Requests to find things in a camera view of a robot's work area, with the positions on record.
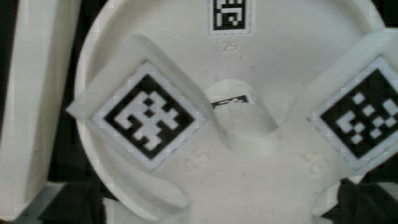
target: white surface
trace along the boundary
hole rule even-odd
[[[0,147],[0,218],[46,182],[80,0],[21,0]]]
[[[268,158],[247,157],[227,148],[211,117],[179,153],[152,173],[142,174],[184,191],[192,204],[179,211],[186,213],[183,224],[311,223],[320,193],[353,173],[305,120],[314,109],[305,100],[318,94],[311,92],[314,96],[305,98],[300,93],[362,36],[382,28],[375,9],[369,1],[266,0],[256,1],[254,15],[252,35],[209,36],[208,1],[110,0],[83,47],[76,94],[131,36],[142,34],[202,91],[224,79],[252,86],[279,125],[277,152]],[[296,96],[300,103],[291,109]],[[167,217],[144,207],[133,163],[110,153],[81,122],[78,128],[92,165],[117,198],[145,220],[167,220],[176,213]],[[161,194],[167,190],[156,192],[158,198]]]

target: square tag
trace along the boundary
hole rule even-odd
[[[209,0],[209,35],[250,33],[252,0]]]
[[[140,65],[92,121],[152,169],[192,137],[202,117],[151,63]]]
[[[398,75],[380,57],[327,100],[312,123],[360,169],[398,140]]]

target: white frame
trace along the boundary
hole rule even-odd
[[[346,95],[346,93],[351,91],[355,88],[357,84],[362,82],[362,80],[367,78],[375,70],[380,70],[380,73],[391,83],[391,86],[398,92],[398,74],[389,67],[389,63],[382,57],[376,57],[373,62],[369,63],[367,67],[360,71],[359,75],[355,76],[353,80],[348,82],[348,84],[341,87],[339,92],[334,94],[330,99],[327,100],[325,104],[320,106],[316,112],[312,113],[311,121],[316,126],[316,128],[321,131],[321,134],[325,135],[344,159],[348,160],[350,166],[353,167],[355,170],[364,169],[366,164],[373,164],[371,161],[383,159],[383,151],[385,149],[392,146],[396,140],[398,140],[398,131],[396,133],[389,136],[389,138],[382,141],[378,146],[369,150],[369,152],[364,154],[360,159],[357,159],[355,155],[351,154],[344,143],[341,142],[323,120],[320,119],[321,114],[328,110],[330,106],[337,103],[341,97]]]
[[[179,136],[170,141],[167,147],[163,148],[163,150],[161,150],[160,154],[156,155],[156,157],[152,158],[152,160],[147,159],[140,150],[136,149],[133,144],[128,142],[128,140],[121,136],[119,132],[115,131],[113,127],[110,126],[110,124],[103,120],[103,117],[106,116],[108,112],[112,111],[119,101],[122,100],[128,92],[135,88],[135,86],[136,86],[136,84],[138,84],[138,82],[140,82],[140,80],[142,80],[142,78],[147,74],[151,75],[151,78],[156,80],[158,85],[161,86],[163,90],[170,94],[170,96],[172,96],[176,102],[179,103],[181,107],[184,108],[190,116],[193,117],[192,124],[188,125],[186,129],[183,130]],[[140,67],[136,69],[136,72],[135,72],[135,74],[131,75],[131,77],[126,81],[126,84],[117,89],[113,95],[106,99],[106,102],[105,102],[103,106],[99,107],[97,112],[92,115],[92,121],[94,121],[94,124],[96,124],[99,130],[105,131],[110,138],[115,140],[119,145],[122,145],[128,152],[133,154],[135,158],[140,160],[144,166],[149,168],[149,170],[152,170],[160,166],[165,159],[168,158],[168,156],[170,156],[172,152],[176,151],[176,149],[179,148],[184,140],[193,135],[193,133],[195,133],[199,127],[200,127],[204,118],[202,118],[202,114],[200,114],[199,110],[195,109],[190,101],[186,100],[183,94],[179,93],[176,87],[172,86],[168,80],[161,76],[161,73],[160,73],[156,67],[152,66],[152,64],[149,62],[145,62],[140,65]]]

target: white border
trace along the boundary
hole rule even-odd
[[[136,86],[136,84],[138,84],[138,82],[140,82],[140,80],[142,80],[142,78],[144,78],[144,76],[147,74],[151,75],[152,79],[156,80],[158,85],[161,86],[161,88],[165,89],[167,93],[170,94],[170,96],[172,96],[174,100],[177,101],[181,107],[184,108],[190,116],[193,117],[193,122],[192,122],[190,126],[186,127],[186,129],[179,133],[177,137],[170,141],[165,149],[161,150],[161,152],[156,155],[156,157],[152,158],[152,160],[147,159],[147,157],[142,154],[140,150],[136,149],[133,144],[128,142],[128,140],[121,136],[119,132],[115,131],[113,127],[110,126],[110,124],[103,120],[103,117],[106,116],[108,112],[112,111],[117,103],[121,102],[126,94],[129,93],[131,89],[135,88],[135,86]],[[112,136],[112,139],[115,140],[115,142],[122,145],[122,147],[126,148],[128,152],[133,154],[135,158],[140,160],[140,162],[145,165],[145,167],[152,170],[160,166],[163,160],[168,158],[168,156],[172,154],[172,151],[181,147],[181,144],[183,144],[184,140],[193,135],[193,133],[195,133],[195,131],[197,131],[200,125],[202,125],[204,118],[202,118],[202,114],[200,114],[199,110],[195,109],[190,101],[186,100],[183,94],[179,93],[177,89],[170,85],[168,80],[161,76],[161,74],[158,72],[158,69],[151,65],[149,62],[145,62],[140,65],[138,70],[136,70],[133,76],[129,77],[124,86],[119,88],[119,90],[115,91],[112,97],[108,98],[108,100],[106,100],[106,102],[105,102],[97,112],[94,113],[92,121],[94,121],[99,129]]]
[[[209,35],[240,35],[240,34],[250,34],[252,33],[252,1],[254,0],[245,0],[245,29],[240,30],[213,30],[213,1],[216,0],[209,0],[208,1],[208,17],[209,17]]]
[[[332,98],[327,100],[327,103],[321,105],[318,108],[316,112],[312,113],[311,121],[314,126],[318,127],[321,134],[327,136],[328,141],[332,142],[332,145],[337,149],[337,151],[343,154],[344,159],[348,160],[348,163],[353,167],[355,170],[362,169],[366,164],[371,162],[371,160],[378,160],[383,157],[383,151],[385,149],[392,146],[396,140],[398,140],[398,131],[396,133],[389,136],[389,138],[382,141],[378,146],[369,150],[369,152],[364,154],[362,158],[357,159],[355,155],[351,154],[344,143],[341,142],[323,120],[320,119],[321,114],[328,110],[330,106],[337,103],[341,97],[346,95],[346,93],[351,91],[355,88],[357,84],[362,82],[362,80],[367,78],[375,70],[380,70],[380,73],[391,83],[391,86],[398,92],[398,74],[392,71],[387,61],[383,60],[382,57],[375,59],[364,70],[360,71],[357,77],[353,80],[348,82],[346,86],[341,88],[341,91],[337,94],[334,94]]]

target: printed number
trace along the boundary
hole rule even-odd
[[[236,51],[240,47],[238,41],[222,41],[222,51],[231,52]]]
[[[209,154],[202,150],[195,149],[192,156],[184,161],[188,173],[197,173],[209,164]]]
[[[318,176],[327,169],[327,160],[321,158],[318,153],[307,153],[302,155],[302,159],[309,164],[309,172],[314,176]]]

